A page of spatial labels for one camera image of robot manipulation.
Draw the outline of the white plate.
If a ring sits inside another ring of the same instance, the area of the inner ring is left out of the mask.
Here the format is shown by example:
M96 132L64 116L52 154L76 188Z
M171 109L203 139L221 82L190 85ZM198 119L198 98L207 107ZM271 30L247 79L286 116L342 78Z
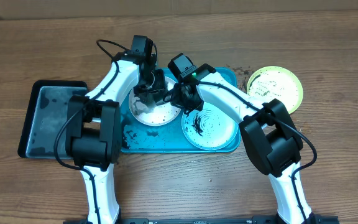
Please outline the white plate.
M135 96L134 91L129 93L129 110L136 120L148 126L162 126L173 121L181 112L181 109L170 103L154 100L141 100Z

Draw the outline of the light blue plate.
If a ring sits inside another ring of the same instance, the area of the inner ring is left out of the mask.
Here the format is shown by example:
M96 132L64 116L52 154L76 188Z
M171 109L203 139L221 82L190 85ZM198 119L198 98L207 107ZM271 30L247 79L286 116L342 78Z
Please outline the light blue plate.
M181 117L185 138L201 152L232 152L240 143L238 124L211 103Z

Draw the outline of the yellow plate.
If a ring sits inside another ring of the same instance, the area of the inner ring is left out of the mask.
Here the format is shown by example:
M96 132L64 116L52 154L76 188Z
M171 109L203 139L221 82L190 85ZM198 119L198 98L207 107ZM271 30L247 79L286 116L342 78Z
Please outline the yellow plate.
M262 67L249 78L247 93L266 102L276 98L289 113L295 112L303 100L303 87L298 77L286 68Z

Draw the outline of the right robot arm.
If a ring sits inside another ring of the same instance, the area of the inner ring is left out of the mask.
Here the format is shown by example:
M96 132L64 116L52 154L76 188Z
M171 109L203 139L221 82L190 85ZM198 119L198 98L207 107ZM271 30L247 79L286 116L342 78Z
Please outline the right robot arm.
M170 62L177 84L168 92L172 105L190 113L210 103L239 126L247 156L255 168L269 177L280 223L311 223L313 212L306 202L300 179L300 151L309 140L300 133L284 104L265 103L228 83L212 66Z

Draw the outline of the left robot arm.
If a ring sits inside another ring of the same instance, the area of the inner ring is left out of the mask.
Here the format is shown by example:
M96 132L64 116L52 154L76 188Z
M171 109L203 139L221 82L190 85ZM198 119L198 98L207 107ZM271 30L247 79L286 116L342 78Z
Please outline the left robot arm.
M163 82L156 63L155 53L119 52L95 89L69 100L59 134L65 136L66 153L73 158L71 169L80 171L85 182L86 223L116 223L119 218L113 171L122 147L120 105L131 90L149 93Z

